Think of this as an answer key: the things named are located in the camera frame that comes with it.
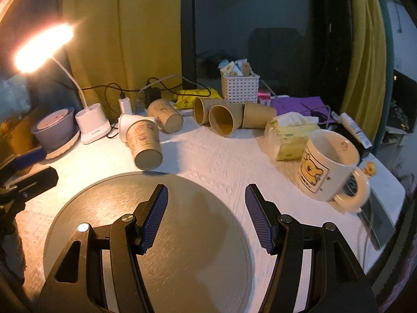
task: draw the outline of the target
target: round gray mat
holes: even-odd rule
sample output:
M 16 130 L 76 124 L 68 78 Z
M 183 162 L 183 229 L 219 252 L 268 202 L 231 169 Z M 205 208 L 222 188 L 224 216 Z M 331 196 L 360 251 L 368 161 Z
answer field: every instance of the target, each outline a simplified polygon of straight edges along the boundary
M 155 312 L 244 312 L 252 287 L 252 262 L 243 229 L 222 201 L 176 175 L 120 174 L 73 197 L 49 229 L 45 275 L 80 223 L 93 227 L 113 223 L 147 201 L 157 184 L 168 187 L 168 207 L 154 246 L 138 256 Z M 108 308 L 118 312 L 109 255 L 103 251 L 106 296 Z

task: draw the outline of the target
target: white tablecloth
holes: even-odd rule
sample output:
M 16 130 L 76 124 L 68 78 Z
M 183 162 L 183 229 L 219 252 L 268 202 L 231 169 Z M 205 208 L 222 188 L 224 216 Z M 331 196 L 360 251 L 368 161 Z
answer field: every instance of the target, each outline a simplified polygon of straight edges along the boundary
M 209 127 L 199 127 L 193 118 L 186 117 L 180 132 L 161 133 L 161 143 L 163 163 L 156 170 L 177 174 L 207 188 L 242 224 L 251 247 L 254 274 L 246 312 L 258 312 L 276 259 L 261 248 L 245 207 L 244 190 L 250 183 L 257 184 L 264 198 L 275 202 L 281 213 L 292 215 L 300 223 L 321 227 L 326 221 L 334 222 L 355 255 L 362 260 L 366 232 L 357 215 L 343 213 L 334 202 L 318 202 L 302 193 L 295 185 L 299 162 L 271 162 L 261 130 L 241 129 L 229 138 L 222 138 Z M 395 223 L 404 201 L 404 188 L 374 156 L 368 160 L 374 161 L 378 170 L 370 184 Z M 43 247 L 49 226 L 61 207 L 98 180 L 137 171 L 129 147 L 118 137 L 103 138 L 86 146 L 78 142 L 48 164 L 58 172 L 57 186 L 30 200 L 25 211 L 17 215 L 27 263 L 24 288 L 30 298 L 36 297 L 45 281 Z M 368 242 L 365 270 L 375 263 L 381 252 Z M 303 310 L 305 306 L 310 255 L 308 251 L 304 252 L 295 311 Z

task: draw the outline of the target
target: paper cup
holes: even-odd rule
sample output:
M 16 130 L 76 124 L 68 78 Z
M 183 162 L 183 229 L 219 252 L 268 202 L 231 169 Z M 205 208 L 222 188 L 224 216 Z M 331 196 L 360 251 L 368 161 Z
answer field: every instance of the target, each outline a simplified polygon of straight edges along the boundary
M 269 106 L 246 101 L 243 113 L 243 128 L 265 128 L 266 124 L 277 116 L 277 110 Z
M 159 142 L 158 126 L 150 120 L 134 123 L 127 132 L 129 148 L 135 165 L 150 171 L 162 163 L 162 150 Z
M 228 136 L 242 126 L 243 104 L 216 105 L 210 110 L 208 116 L 213 130 L 220 136 Z
M 194 119 L 199 125 L 208 123 L 210 109 L 216 105 L 227 105 L 229 102 L 223 99 L 197 98 L 194 103 Z
M 146 118 L 141 115 L 120 114 L 119 122 L 118 122 L 120 140 L 122 140 L 122 142 L 128 142 L 128 138 L 127 138 L 128 129 L 134 123 L 138 121 L 142 121 L 142 120 L 150 120 L 152 122 L 155 122 L 155 118 L 153 117 Z
M 156 124 L 170 134 L 178 132 L 184 123 L 182 115 L 162 99 L 149 105 L 148 116 L 155 117 Z

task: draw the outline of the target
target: screw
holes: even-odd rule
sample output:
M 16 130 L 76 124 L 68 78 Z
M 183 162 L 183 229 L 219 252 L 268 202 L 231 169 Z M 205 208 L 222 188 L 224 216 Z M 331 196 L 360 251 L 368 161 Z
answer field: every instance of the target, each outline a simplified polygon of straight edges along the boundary
M 79 232 L 86 232 L 90 228 L 90 225 L 87 223 L 80 224 L 77 229 Z
M 122 216 L 123 222 L 131 222 L 133 220 L 134 216 L 133 214 L 125 214 Z
M 335 231 L 336 230 L 336 225 L 332 222 L 327 222 L 324 227 L 326 228 L 326 230 L 328 231 Z
M 282 214 L 279 219 L 284 223 L 289 223 L 292 221 L 292 216 L 288 214 Z

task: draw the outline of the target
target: yellow plastic bag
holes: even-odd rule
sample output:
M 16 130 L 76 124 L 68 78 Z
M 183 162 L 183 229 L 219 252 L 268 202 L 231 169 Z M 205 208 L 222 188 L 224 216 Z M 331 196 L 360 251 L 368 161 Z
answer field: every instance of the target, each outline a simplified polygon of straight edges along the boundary
M 286 117 L 284 126 L 280 125 L 279 118 Z M 286 161 L 301 159 L 307 144 L 308 134 L 320 129 L 311 123 L 312 117 L 303 117 L 301 114 L 291 112 L 272 119 L 265 128 L 265 138 L 272 160 Z
M 222 98 L 215 89 L 211 87 L 209 89 L 211 91 L 211 95 L 207 97 L 208 99 L 221 99 Z M 188 108 L 194 108 L 194 102 L 196 98 L 198 97 L 203 98 L 207 96 L 209 93 L 207 89 L 191 89 L 191 90 L 182 89 L 179 91 L 179 94 L 185 94 L 185 95 L 174 96 L 174 100 L 176 100 L 175 106 L 178 109 L 188 109 Z M 190 96 L 187 94 L 195 94 L 199 96 Z

